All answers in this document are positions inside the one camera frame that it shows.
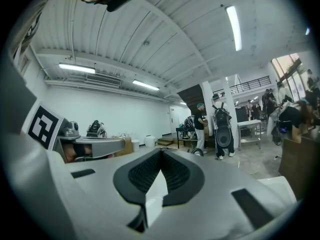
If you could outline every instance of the black strap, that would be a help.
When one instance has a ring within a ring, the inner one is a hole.
[[[75,151],[75,156],[77,158],[82,158],[86,156],[85,145],[83,144],[73,144],[73,149]]]

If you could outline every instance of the cardboard box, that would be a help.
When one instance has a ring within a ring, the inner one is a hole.
[[[125,146],[124,149],[114,153],[115,157],[120,157],[120,156],[124,156],[124,155],[128,155],[134,152],[133,146],[132,146],[132,142],[131,142],[131,138],[124,138],[124,142],[125,142]]]

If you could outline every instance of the man in black shirt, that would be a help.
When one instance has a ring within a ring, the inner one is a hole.
[[[207,126],[208,123],[202,120],[202,113],[205,110],[205,104],[199,103],[196,107],[198,109],[194,113],[194,121],[193,121],[196,137],[198,138],[196,147],[198,149],[201,149],[203,151],[203,154],[206,154],[207,151],[205,151],[205,126]]]
[[[272,112],[275,111],[276,109],[275,104],[277,103],[275,96],[273,94],[273,90],[271,88],[269,89],[269,93],[267,94],[266,98],[267,98],[266,113],[269,118]]]
[[[264,95],[262,95],[262,112],[264,113],[267,112],[268,95],[269,89],[266,89]]]

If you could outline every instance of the ceiling vent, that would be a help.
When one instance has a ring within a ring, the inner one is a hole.
[[[96,83],[102,83],[102,84],[108,84],[115,87],[119,87],[122,83],[122,81],[116,77],[104,75],[104,74],[88,74],[86,76],[86,79],[90,82],[96,82]]]

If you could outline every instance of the concrete floor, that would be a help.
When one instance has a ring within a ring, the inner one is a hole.
[[[178,149],[178,146],[172,144],[168,148]],[[187,151],[188,149],[188,147],[180,145],[179,150]],[[212,159],[217,158],[214,148],[208,148],[207,151],[208,154],[205,156],[212,157]],[[229,157],[226,153],[221,163],[231,164],[259,180],[279,176],[278,169],[281,160],[279,158],[275,159],[275,157],[281,155],[282,147],[276,146],[265,134],[262,134],[261,149],[255,142],[241,143],[241,150],[236,150],[233,157]]]

